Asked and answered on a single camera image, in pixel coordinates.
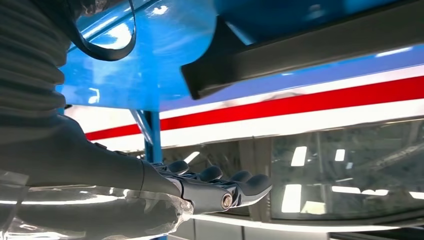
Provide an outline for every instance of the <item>prosthetic hand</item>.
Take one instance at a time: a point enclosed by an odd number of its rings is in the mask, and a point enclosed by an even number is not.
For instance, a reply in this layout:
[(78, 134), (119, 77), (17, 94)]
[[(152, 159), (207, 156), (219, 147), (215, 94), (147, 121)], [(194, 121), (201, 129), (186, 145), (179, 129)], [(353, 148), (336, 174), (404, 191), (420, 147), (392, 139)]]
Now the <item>prosthetic hand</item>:
[(217, 166), (208, 167), (201, 173), (186, 173), (189, 166), (184, 161), (168, 166), (154, 163), (153, 166), (178, 188), (182, 199), (191, 202), (194, 214), (252, 205), (268, 194), (272, 187), (267, 176), (252, 176), (247, 171), (240, 171), (224, 180)]

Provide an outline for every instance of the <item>metal screw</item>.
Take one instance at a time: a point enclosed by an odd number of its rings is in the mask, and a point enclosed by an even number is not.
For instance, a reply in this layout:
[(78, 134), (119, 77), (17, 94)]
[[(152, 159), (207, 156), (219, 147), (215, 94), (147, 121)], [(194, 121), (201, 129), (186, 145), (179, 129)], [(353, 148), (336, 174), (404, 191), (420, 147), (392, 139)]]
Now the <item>metal screw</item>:
[(229, 193), (224, 194), (221, 201), (222, 208), (227, 210), (231, 207), (232, 203), (233, 203), (233, 196), (231, 196), (231, 194)]

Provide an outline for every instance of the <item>red stripe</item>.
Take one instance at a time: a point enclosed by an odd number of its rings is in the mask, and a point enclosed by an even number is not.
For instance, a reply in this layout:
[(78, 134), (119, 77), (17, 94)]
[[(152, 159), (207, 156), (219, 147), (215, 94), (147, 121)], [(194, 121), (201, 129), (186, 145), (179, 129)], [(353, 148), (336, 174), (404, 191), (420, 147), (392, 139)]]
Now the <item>red stripe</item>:
[[(423, 87), (424, 76), (419, 76), (176, 116), (162, 119), (160, 124), (161, 129), (165, 131), (320, 110), (423, 99)], [(137, 125), (132, 124), (90, 132), (86, 136), (93, 141), (140, 133)]]

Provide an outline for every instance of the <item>ribbed fabric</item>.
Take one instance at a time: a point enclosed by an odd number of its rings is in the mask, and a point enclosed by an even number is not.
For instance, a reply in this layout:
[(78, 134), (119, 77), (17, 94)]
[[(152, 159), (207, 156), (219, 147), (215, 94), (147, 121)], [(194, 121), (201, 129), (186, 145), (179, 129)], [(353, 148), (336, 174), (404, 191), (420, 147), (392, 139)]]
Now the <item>ribbed fabric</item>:
[(68, 38), (30, 0), (0, 1), (0, 116), (56, 114)]

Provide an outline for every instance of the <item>glass window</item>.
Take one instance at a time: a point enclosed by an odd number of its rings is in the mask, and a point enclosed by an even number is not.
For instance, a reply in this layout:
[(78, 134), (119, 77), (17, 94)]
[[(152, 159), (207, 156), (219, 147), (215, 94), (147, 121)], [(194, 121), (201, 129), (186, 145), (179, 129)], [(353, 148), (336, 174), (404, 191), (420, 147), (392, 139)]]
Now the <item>glass window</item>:
[(271, 216), (339, 220), (424, 207), (421, 119), (272, 139)]

